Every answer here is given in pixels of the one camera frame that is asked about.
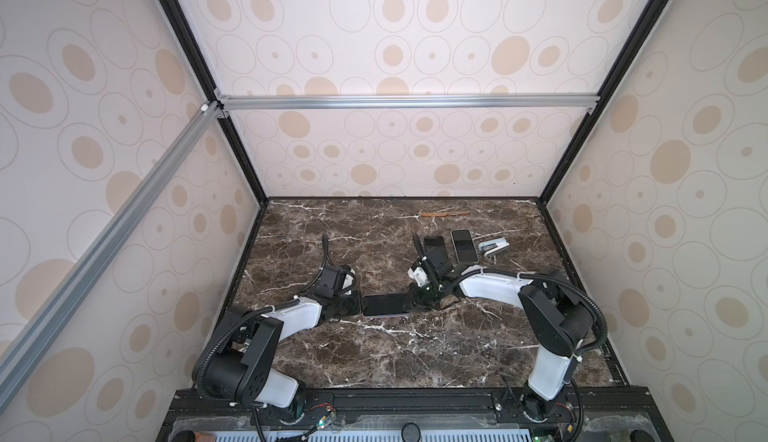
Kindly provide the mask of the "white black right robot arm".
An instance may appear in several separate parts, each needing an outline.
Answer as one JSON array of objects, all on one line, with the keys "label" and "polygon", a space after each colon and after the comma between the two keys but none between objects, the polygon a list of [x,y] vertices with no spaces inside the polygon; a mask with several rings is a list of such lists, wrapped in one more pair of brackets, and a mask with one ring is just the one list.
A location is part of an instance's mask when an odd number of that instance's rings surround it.
[{"label": "white black right robot arm", "polygon": [[605,315],[583,290],[554,275],[510,272],[479,265],[440,271],[427,259],[414,262],[405,307],[438,310],[448,295],[482,298],[513,305],[525,312],[538,341],[533,369],[517,399],[533,422],[551,416],[556,399],[582,356],[607,339]]}]

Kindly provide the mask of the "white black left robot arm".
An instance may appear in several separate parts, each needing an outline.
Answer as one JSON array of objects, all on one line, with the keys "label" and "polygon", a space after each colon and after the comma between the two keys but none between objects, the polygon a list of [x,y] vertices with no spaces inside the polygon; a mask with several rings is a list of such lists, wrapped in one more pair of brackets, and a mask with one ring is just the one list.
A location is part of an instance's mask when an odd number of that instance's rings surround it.
[{"label": "white black left robot arm", "polygon": [[231,306],[194,368],[198,393],[244,407],[285,409],[293,418],[305,406],[306,385],[272,367],[278,344],[301,331],[361,312],[356,274],[327,265],[303,295],[261,309]]}]

